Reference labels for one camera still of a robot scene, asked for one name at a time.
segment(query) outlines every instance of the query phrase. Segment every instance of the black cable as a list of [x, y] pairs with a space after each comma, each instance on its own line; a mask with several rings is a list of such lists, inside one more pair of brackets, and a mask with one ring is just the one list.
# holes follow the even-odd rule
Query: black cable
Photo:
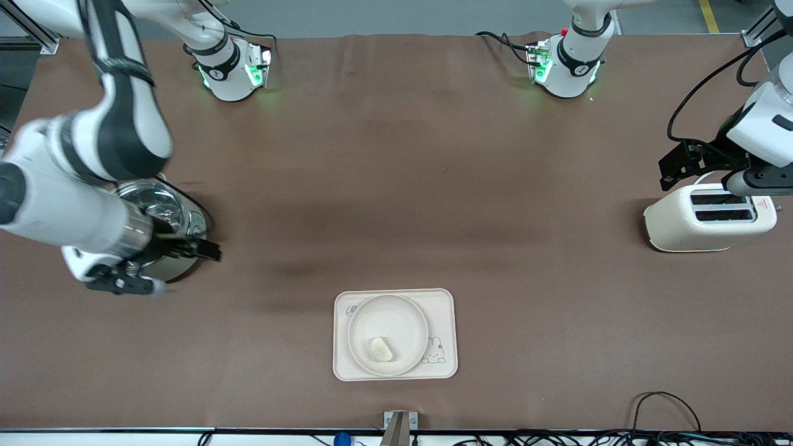
[[215, 433], [215, 429], [206, 431], [198, 437], [198, 445], [197, 446], [206, 446], [209, 444], [209, 441], [212, 439], [212, 434]]
[[732, 157], [730, 155], [727, 155], [725, 152], [717, 149], [716, 147], [713, 147], [711, 144], [708, 144], [707, 142], [705, 142], [703, 140], [698, 140], [698, 139], [695, 139], [695, 138], [679, 138], [677, 136], [674, 136], [674, 134], [672, 134], [672, 128], [675, 125], [675, 120], [677, 119], [677, 116], [680, 114], [681, 111], [683, 111], [683, 108], [686, 106], [686, 104], [688, 104], [688, 101], [691, 100], [691, 98], [694, 96], [694, 94], [696, 94], [697, 91], [699, 91], [702, 87], [704, 87], [704, 85], [706, 83], [710, 82], [711, 79], [713, 79], [714, 77], [716, 77], [719, 74], [721, 74], [722, 71], [725, 71], [727, 68], [732, 67], [733, 65], [735, 65], [738, 61], [744, 59], [746, 56], [749, 55], [749, 53], [751, 51], [752, 50], [746, 50], [746, 51], [742, 52], [741, 54], [739, 54], [738, 56], [735, 56], [729, 62], [723, 64], [721, 67], [716, 68], [712, 73], [710, 73], [709, 75], [705, 76], [705, 79], [702, 79], [701, 81], [699, 81], [699, 83], [696, 84], [696, 86], [694, 86], [694, 88], [691, 89], [691, 91], [688, 92], [686, 97], [677, 106], [677, 108], [675, 109], [674, 113], [672, 113], [672, 116], [669, 118], [669, 123], [666, 125], [666, 137], [667, 138], [669, 138], [670, 140], [673, 140], [675, 142], [679, 142], [679, 143], [696, 144], [696, 145], [702, 147], [705, 150], [710, 150], [712, 152], [718, 153], [720, 156], [726, 158], [727, 160], [730, 160], [730, 161], [732, 161], [734, 163], [738, 162], [738, 160], [736, 160], [734, 157]]
[[531, 442], [529, 440], [525, 440], [523, 442], [523, 446], [534, 446], [535, 444], [539, 443], [540, 441], [542, 441], [542, 438], [536, 438], [535, 437]]
[[483, 439], [481, 436], [475, 435], [473, 436], [473, 440], [458, 441], [452, 446], [493, 446], [493, 444]]
[[191, 196], [190, 196], [190, 194], [186, 193], [184, 190], [181, 190], [181, 189], [179, 189], [178, 187], [176, 187], [176, 186], [174, 186], [173, 184], [169, 183], [169, 182], [168, 182], [168, 181], [166, 181], [165, 179], [162, 179], [162, 178], [160, 178], [159, 176], [156, 176], [156, 177], [153, 177], [153, 178], [154, 178], [154, 179], [156, 179], [157, 181], [161, 182], [162, 184], [164, 184], [164, 185], [166, 185], [166, 186], [170, 187], [171, 189], [173, 189], [173, 190], [176, 190], [178, 193], [180, 193], [180, 194], [184, 195], [184, 196], [185, 196], [185, 198], [187, 198], [187, 199], [189, 199], [191, 202], [195, 203], [195, 204], [196, 204], [196, 206], [198, 206], [198, 208], [199, 208], [199, 209], [201, 209], [201, 212], [203, 212], [203, 213], [204, 213], [204, 215], [206, 216], [206, 220], [207, 220], [207, 222], [206, 222], [206, 233], [207, 233], [207, 234], [211, 234], [212, 232], [214, 232], [214, 231], [215, 231], [215, 228], [216, 228], [215, 217], [213, 217], [213, 216], [212, 216], [212, 213], [211, 213], [211, 212], [209, 212], [209, 211], [208, 211], [208, 210], [207, 210], [207, 209], [204, 207], [204, 205], [202, 205], [202, 204], [201, 204], [201, 203], [200, 203], [198, 200], [196, 200], [195, 198], [191, 197]]
[[[609, 441], [608, 437], [613, 436], [615, 434], [620, 434], [620, 433], [624, 434], [624, 433], [626, 433], [626, 430], [625, 429], [618, 429], [618, 430], [605, 431], [605, 432], [595, 436], [592, 439], [592, 441], [589, 442], [588, 446], [600, 446], [601, 444], [608, 444], [608, 441]], [[606, 443], [600, 443], [600, 440], [603, 439], [603, 438], [607, 439]]]
[[[534, 438], [531, 444], [536, 444], [540, 440], [545, 440], [553, 444], [554, 446], [581, 446], [581, 443], [579, 443], [578, 440], [572, 438], [569, 434], [564, 433], [562, 431], [549, 431], [542, 429], [518, 429], [515, 431], [515, 436], [516, 437], [525, 436], [528, 438]], [[564, 438], [570, 440], [572, 444], [567, 444], [564, 441]]]
[[519, 439], [517, 436], [505, 436], [504, 439], [507, 441], [504, 443], [504, 446], [526, 446], [526, 442]]
[[540, 64], [537, 63], [537, 62], [529, 62], [528, 60], [526, 60], [523, 57], [521, 57], [520, 54], [518, 54], [518, 50], [515, 49], [515, 45], [512, 44], [512, 42], [509, 40], [509, 36], [506, 33], [501, 34], [501, 38], [504, 39], [505, 42], [507, 42], [507, 46], [509, 46], [509, 49], [512, 50], [512, 54], [514, 54], [515, 57], [518, 58], [518, 60], [520, 60], [521, 62], [525, 63], [526, 65], [531, 65], [532, 67], [539, 67], [540, 66]]
[[727, 446], [727, 445], [729, 445], [729, 446], [752, 446], [751, 444], [747, 444], [747, 443], [744, 443], [744, 442], [735, 443], [734, 441], [717, 440], [715, 438], [710, 438], [708, 436], [690, 436], [689, 438], [691, 438], [692, 440], [704, 441], [705, 443], [723, 444], [725, 446]]
[[669, 392], [664, 392], [664, 391], [658, 391], [658, 392], [649, 392], [649, 393], [645, 394], [645, 396], [643, 396], [641, 399], [639, 399], [639, 402], [636, 403], [636, 412], [634, 412], [634, 425], [633, 425], [633, 427], [630, 430], [632, 433], [636, 432], [636, 426], [637, 426], [637, 424], [639, 422], [639, 410], [642, 408], [642, 403], [647, 398], [653, 397], [655, 395], [663, 395], [665, 397], [674, 398], [677, 401], [683, 403], [683, 406], [686, 406], [686, 409], [688, 409], [688, 411], [691, 412], [691, 415], [694, 417], [694, 421], [696, 421], [696, 431], [697, 432], [702, 432], [702, 423], [699, 422], [699, 417], [697, 416], [696, 412], [694, 412], [694, 410], [691, 408], [691, 406], [686, 401], [684, 401], [681, 397], [679, 397], [679, 396], [677, 396], [675, 394], [670, 394]]
[[754, 55], [760, 52], [760, 50], [763, 49], [765, 45], [770, 44], [771, 42], [775, 42], [781, 39], [782, 37], [785, 37], [786, 35], [787, 32], [784, 29], [780, 29], [776, 33], [773, 33], [771, 36], [769, 36], [768, 39], [763, 40], [757, 46], [750, 49], [749, 54], [746, 56], [746, 59], [744, 59], [743, 62], [741, 62], [741, 65], [738, 66], [738, 72], [735, 74], [735, 79], [738, 81], [738, 83], [740, 83], [744, 87], [756, 86], [758, 82], [747, 82], [746, 80], [743, 79], [743, 71], [744, 69], [746, 69], [746, 65], [749, 64], [749, 61], [752, 60]]
[[521, 49], [521, 50], [524, 50], [524, 51], [526, 50], [526, 47], [522, 47], [522, 46], [515, 45], [515, 44], [512, 44], [512, 43], [507, 43], [506, 40], [504, 40], [501, 37], [497, 36], [495, 33], [491, 33], [489, 31], [480, 31], [479, 33], [474, 34], [474, 36], [492, 37], [493, 39], [498, 40], [498, 42], [500, 44], [502, 44], [502, 45], [510, 45], [514, 49]]
[[319, 441], [320, 443], [324, 444], [325, 446], [331, 446], [330, 444], [327, 444], [327, 443], [325, 443], [324, 441], [320, 440], [320, 438], [319, 438], [318, 436], [313, 436], [313, 435], [309, 435], [309, 436], [310, 436], [311, 438], [313, 438], [314, 440], [317, 440], [317, 441]]
[[0, 87], [10, 88], [12, 90], [19, 90], [19, 91], [27, 91], [27, 88], [17, 87], [15, 85], [8, 85], [8, 84], [0, 84]]
[[496, 34], [493, 34], [493, 33], [489, 32], [489, 31], [480, 31], [479, 33], [476, 33], [476, 35], [477, 36], [483, 36], [483, 37], [492, 37], [493, 39], [496, 39], [500, 44], [506, 45], [507, 47], [509, 47], [509, 49], [512, 50], [512, 54], [514, 54], [515, 57], [518, 58], [518, 60], [520, 60], [521, 62], [525, 63], [526, 65], [531, 65], [532, 67], [539, 67], [540, 66], [539, 63], [530, 62], [530, 61], [526, 60], [526, 58], [523, 58], [523, 57], [521, 57], [520, 54], [518, 54], [518, 50], [526, 51], [526, 46], [536, 44], [537, 43], [536, 41], [529, 42], [529, 43], [525, 44], [524, 46], [520, 46], [520, 45], [517, 45], [517, 44], [513, 44], [511, 42], [511, 40], [509, 40], [509, 36], [506, 33], [502, 33], [501, 37], [498, 37]]
[[215, 13], [215, 11], [214, 11], [216, 9], [215, 6], [209, 0], [198, 0], [198, 2], [201, 3], [202, 6], [204, 6], [204, 9], [207, 10], [208, 13], [212, 14], [212, 17], [214, 17], [220, 23], [222, 23], [223, 25], [226, 25], [227, 27], [229, 27], [231, 29], [235, 29], [236, 31], [239, 31], [240, 33], [243, 33], [243, 34], [247, 34], [248, 36], [269, 37], [273, 41], [273, 50], [275, 50], [275, 45], [277, 44], [277, 41], [278, 41], [278, 38], [275, 35], [273, 35], [273, 34], [262, 34], [262, 33], [252, 33], [250, 31], [242, 29], [242, 27], [239, 26], [239, 23], [237, 23], [237, 22], [235, 22], [235, 21], [233, 21], [231, 19], [227, 19], [226, 17], [218, 16]]

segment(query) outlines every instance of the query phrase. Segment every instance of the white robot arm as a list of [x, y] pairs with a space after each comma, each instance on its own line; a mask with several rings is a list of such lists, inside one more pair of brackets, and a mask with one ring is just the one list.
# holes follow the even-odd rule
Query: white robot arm
[[530, 76], [551, 94], [575, 98], [584, 93], [600, 67], [600, 57], [614, 36], [612, 10], [640, 6], [656, 0], [564, 0], [573, 10], [573, 23], [565, 35], [538, 42], [530, 51]]
[[[775, 0], [784, 32], [793, 35], [793, 0]], [[793, 194], [793, 53], [758, 83], [746, 103], [709, 143], [682, 140], [658, 163], [661, 189], [711, 171], [732, 194]]]
[[82, 23], [105, 90], [95, 107], [20, 128], [0, 160], [0, 229], [62, 247], [89, 288], [155, 294], [164, 284], [127, 275], [128, 261], [220, 258], [215, 244], [173, 237], [104, 185], [157, 175], [173, 144], [154, 96], [132, 15], [121, 0], [80, 0]]
[[[169, 29], [185, 42], [198, 61], [204, 84], [220, 100], [240, 101], [265, 85], [272, 50], [230, 36], [209, 12], [207, 8], [214, 6], [207, 6], [206, 0], [123, 3], [133, 16]], [[226, 4], [228, 0], [216, 2], [217, 6]], [[36, 22], [66, 37], [83, 36], [74, 0], [17, 0], [17, 5]]]

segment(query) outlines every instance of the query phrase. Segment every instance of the plate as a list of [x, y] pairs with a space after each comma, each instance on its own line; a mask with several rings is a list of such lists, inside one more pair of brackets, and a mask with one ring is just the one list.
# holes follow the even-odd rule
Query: plate
[[[410, 371], [427, 350], [429, 328], [421, 309], [409, 299], [383, 294], [363, 302], [350, 321], [349, 342], [353, 359], [370, 373], [397, 376]], [[378, 361], [372, 342], [382, 338], [393, 354]]]

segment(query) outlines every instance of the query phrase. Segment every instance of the wire bundle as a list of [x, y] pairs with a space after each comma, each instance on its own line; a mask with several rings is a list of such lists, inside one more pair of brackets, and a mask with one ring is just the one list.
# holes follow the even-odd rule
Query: wire bundle
[[[671, 398], [680, 402], [691, 413], [695, 431], [691, 432], [666, 432], [666, 431], [652, 431], [638, 429], [639, 413], [642, 409], [642, 404], [647, 398], [655, 395], [660, 395], [666, 398]], [[304, 435], [312, 437], [317, 442], [324, 446], [330, 446], [322, 441], [317, 436], [313, 435], [316, 431], [307, 430], [301, 432]], [[201, 438], [198, 440], [198, 446], [208, 446], [209, 440], [215, 433], [267, 433], [257, 429], [211, 429], [202, 433]], [[471, 440], [463, 440], [452, 444], [451, 446], [495, 446], [485, 436], [504, 438], [506, 443], [503, 446], [535, 446], [545, 442], [542, 446], [695, 446], [694, 441], [700, 443], [718, 444], [723, 446], [778, 446], [777, 440], [786, 440], [790, 446], [793, 446], [793, 435], [790, 433], [751, 433], [751, 432], [704, 432], [702, 424], [699, 421], [699, 416], [693, 408], [686, 403], [682, 398], [670, 394], [669, 392], [656, 391], [643, 394], [636, 404], [634, 412], [634, 421], [630, 429], [612, 429], [612, 430], [544, 430], [544, 429], [518, 429], [509, 433], [499, 432], [497, 435], [493, 433], [473, 433]], [[592, 438], [588, 443], [582, 443], [582, 439]], [[419, 435], [413, 437], [412, 446], [419, 445]]]
[[518, 50], [526, 51], [526, 47], [527, 46], [536, 44], [537, 41], [529, 42], [529, 43], [527, 43], [525, 45], [517, 45], [517, 44], [513, 44], [512, 41], [509, 40], [509, 36], [506, 33], [501, 33], [501, 37], [499, 37], [496, 34], [491, 33], [489, 31], [480, 31], [479, 33], [476, 33], [475, 36], [492, 37], [498, 43], [500, 43], [502, 45], [506, 45], [507, 47], [509, 47], [509, 49], [512, 50], [512, 54], [514, 54], [515, 57], [517, 57], [518, 60], [520, 60], [521, 62], [525, 63], [526, 65], [531, 65], [532, 67], [539, 67], [540, 66], [539, 63], [530, 62], [526, 58], [521, 57], [521, 55], [518, 53]]

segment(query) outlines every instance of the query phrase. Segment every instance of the brown paper tablecloth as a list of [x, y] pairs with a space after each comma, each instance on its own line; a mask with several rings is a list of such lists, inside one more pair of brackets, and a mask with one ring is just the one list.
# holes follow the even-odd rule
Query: brown paper tablecloth
[[[216, 214], [224, 261], [162, 298], [115, 297], [3, 234], [0, 426], [368, 427], [412, 409], [424, 428], [615, 428], [635, 395], [668, 390], [705, 429], [793, 429], [787, 213], [712, 255], [642, 232], [668, 117], [739, 37], [616, 37], [573, 100], [491, 44], [284, 40], [282, 88], [223, 103], [180, 42], [147, 42], [167, 174]], [[718, 77], [676, 132], [712, 137], [748, 93]], [[101, 95], [82, 42], [63, 42], [20, 122]], [[421, 287], [454, 295], [458, 373], [337, 380], [336, 295]], [[643, 428], [691, 428], [644, 408]]]

